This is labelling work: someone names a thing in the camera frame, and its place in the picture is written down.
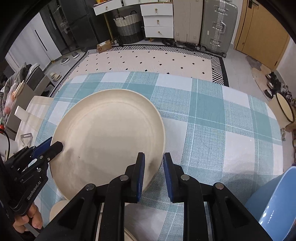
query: teal and white checkered tablecloth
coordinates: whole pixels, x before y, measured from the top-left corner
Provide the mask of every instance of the teal and white checkered tablecloth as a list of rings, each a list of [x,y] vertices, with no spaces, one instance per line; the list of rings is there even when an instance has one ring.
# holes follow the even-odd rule
[[[166,131],[165,151],[201,183],[222,182],[244,204],[260,186],[283,172],[278,123],[267,104],[208,81],[148,72],[109,72],[76,76],[55,96],[35,145],[54,134],[78,101],[106,89],[122,88],[147,97],[159,110]],[[40,192],[44,223],[63,199],[48,170]],[[140,240],[182,240],[183,204],[170,203],[163,166],[142,194],[126,206],[126,228]]]

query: drawer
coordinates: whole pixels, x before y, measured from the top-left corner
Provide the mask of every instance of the drawer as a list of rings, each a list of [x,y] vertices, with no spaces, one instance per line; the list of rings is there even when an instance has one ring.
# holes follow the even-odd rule
[[[146,38],[174,38],[174,27],[145,27]]]
[[[141,5],[142,16],[173,15],[172,3],[152,3]]]
[[[140,0],[123,0],[124,6],[134,5],[134,4],[140,4]]]
[[[98,6],[94,7],[94,13],[99,15],[117,8],[122,7],[121,0],[110,0],[104,3],[101,3]]]
[[[174,19],[173,16],[144,16],[144,26],[156,26],[156,27],[173,27]]]
[[[141,0],[141,3],[158,2],[158,0]]]
[[[157,2],[158,0],[123,0],[124,6],[140,4],[140,3],[147,3],[147,2]]]

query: blue chair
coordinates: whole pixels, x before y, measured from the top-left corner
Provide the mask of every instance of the blue chair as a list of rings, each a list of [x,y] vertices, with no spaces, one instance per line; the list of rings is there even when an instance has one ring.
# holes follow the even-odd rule
[[[283,241],[296,218],[296,167],[260,187],[245,207],[273,241]]]

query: suitcase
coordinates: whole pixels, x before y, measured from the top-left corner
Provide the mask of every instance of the suitcase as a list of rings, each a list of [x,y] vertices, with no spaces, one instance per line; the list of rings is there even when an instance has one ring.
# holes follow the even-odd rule
[[[174,39],[199,44],[203,0],[174,0]]]
[[[200,45],[226,57],[237,20],[237,7],[225,0],[205,0]]]

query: plastic bag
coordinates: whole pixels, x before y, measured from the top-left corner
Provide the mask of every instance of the plastic bag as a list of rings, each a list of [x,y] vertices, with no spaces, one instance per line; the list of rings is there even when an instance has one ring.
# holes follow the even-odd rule
[[[13,93],[16,90],[17,86],[18,86],[18,84],[14,83],[11,86],[11,88],[10,88],[8,94],[7,94],[3,115],[9,115],[10,112],[11,112],[11,108],[12,108],[13,102],[15,100],[15,97],[14,97]]]

